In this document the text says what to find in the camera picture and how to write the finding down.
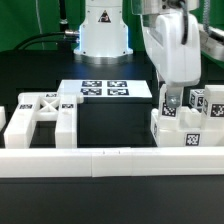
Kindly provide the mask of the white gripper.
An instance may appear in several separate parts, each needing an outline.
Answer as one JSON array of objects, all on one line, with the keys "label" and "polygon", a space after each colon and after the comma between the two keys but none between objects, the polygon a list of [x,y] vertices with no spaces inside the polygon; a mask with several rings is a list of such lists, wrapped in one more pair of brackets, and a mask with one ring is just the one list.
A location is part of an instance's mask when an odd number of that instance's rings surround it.
[{"label": "white gripper", "polygon": [[142,26],[146,52],[167,85],[166,103],[178,108],[183,88],[196,85],[201,77],[200,37],[196,18],[188,15],[187,43],[182,44],[183,14],[174,12],[156,17],[153,27]]}]

